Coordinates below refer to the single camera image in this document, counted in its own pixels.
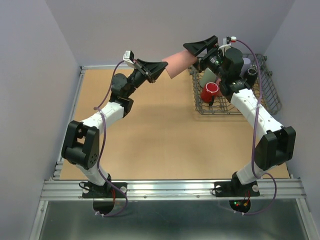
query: red mug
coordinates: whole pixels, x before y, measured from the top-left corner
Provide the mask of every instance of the red mug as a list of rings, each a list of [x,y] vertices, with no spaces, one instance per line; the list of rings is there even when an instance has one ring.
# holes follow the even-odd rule
[[[214,82],[208,82],[202,89],[200,97],[205,103],[210,103],[212,101],[212,97],[217,96],[218,93],[219,86]]]

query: dish rack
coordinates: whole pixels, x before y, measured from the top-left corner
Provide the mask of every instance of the dish rack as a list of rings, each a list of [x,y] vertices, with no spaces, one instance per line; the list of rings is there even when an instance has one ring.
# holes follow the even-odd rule
[[[243,54],[243,57],[250,59],[252,63],[255,62],[254,56],[252,54]],[[261,72],[261,104],[271,115],[275,115],[280,111],[282,105],[279,100],[275,85],[271,78],[272,71],[268,70],[266,64],[267,56],[263,56],[262,54],[256,54],[256,58],[258,60]],[[203,72],[199,73],[193,66],[191,66],[188,70],[190,75],[192,75],[195,110],[197,112],[199,112],[201,115],[241,115],[241,112],[231,103],[229,103],[224,96],[215,97],[212,106],[209,106],[208,103],[202,101],[200,94],[203,88],[200,86],[199,80],[202,78]],[[255,81],[252,90],[255,97],[259,98],[261,93],[259,91],[258,80]]]

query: gray floor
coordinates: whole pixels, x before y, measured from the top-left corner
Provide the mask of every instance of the gray floor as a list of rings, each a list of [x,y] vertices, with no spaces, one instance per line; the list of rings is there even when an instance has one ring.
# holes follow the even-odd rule
[[[251,212],[270,200],[253,200]],[[41,240],[307,240],[294,199],[241,216],[227,201],[129,202],[122,216],[95,216],[90,201],[52,201]]]

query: wooden table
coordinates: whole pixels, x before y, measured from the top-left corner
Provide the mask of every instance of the wooden table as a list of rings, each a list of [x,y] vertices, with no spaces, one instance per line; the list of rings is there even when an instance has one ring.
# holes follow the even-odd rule
[[[74,119],[95,113],[113,70],[87,70]],[[132,69],[121,69],[128,76]],[[253,129],[241,115],[203,116],[195,111],[192,78],[167,72],[131,96],[131,112],[107,129],[101,159],[114,180],[230,179],[251,159]],[[285,164],[270,171],[288,178]],[[86,179],[64,161],[60,179]]]

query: gray wall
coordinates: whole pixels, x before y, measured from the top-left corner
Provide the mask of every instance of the gray wall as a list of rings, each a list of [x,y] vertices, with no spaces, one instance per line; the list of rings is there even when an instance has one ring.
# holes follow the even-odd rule
[[[296,0],[266,51],[283,109],[278,118],[296,129],[289,170],[301,177],[320,231],[320,1]]]
[[[82,66],[116,64],[125,50],[159,61],[183,43],[237,36],[264,53],[294,0],[46,0]]]
[[[0,238],[29,239],[79,66],[44,0],[0,4]]]

